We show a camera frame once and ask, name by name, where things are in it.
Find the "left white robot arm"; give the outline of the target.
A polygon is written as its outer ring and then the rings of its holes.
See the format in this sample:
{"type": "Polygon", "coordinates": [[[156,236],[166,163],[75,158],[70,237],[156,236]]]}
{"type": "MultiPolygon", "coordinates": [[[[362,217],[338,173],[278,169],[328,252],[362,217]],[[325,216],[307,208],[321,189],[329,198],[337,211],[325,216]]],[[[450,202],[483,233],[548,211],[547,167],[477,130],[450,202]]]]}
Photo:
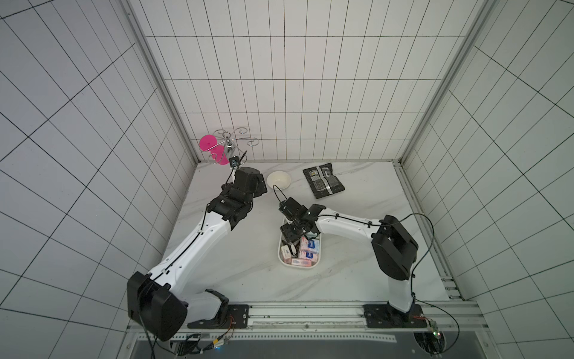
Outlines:
{"type": "Polygon", "coordinates": [[[184,296],[188,279],[220,239],[231,233],[253,208],[254,198],[267,191],[255,168],[239,168],[232,183],[222,186],[203,219],[161,263],[148,273],[134,273],[127,282],[128,315],[150,335],[170,340],[188,323],[225,325],[229,300],[215,290],[184,296]]]}

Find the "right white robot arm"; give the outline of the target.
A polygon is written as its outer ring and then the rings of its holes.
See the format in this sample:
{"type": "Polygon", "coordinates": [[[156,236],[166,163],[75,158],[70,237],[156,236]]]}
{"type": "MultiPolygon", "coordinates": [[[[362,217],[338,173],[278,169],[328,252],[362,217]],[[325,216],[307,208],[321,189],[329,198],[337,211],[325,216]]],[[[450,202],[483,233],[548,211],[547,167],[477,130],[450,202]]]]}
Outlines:
{"type": "Polygon", "coordinates": [[[279,200],[283,215],[280,226],[278,258],[287,267],[310,270],[322,256],[323,236],[338,236],[372,248],[378,269],[387,281],[384,301],[392,313],[409,314],[415,303],[427,305],[431,301],[452,300],[451,293],[419,295],[416,292],[418,276],[430,256],[433,242],[423,255],[419,244],[403,223],[413,217],[427,218],[421,213],[411,213],[398,219],[385,215],[381,220],[358,218],[334,211],[324,205],[307,208],[293,197],[279,200]]]}

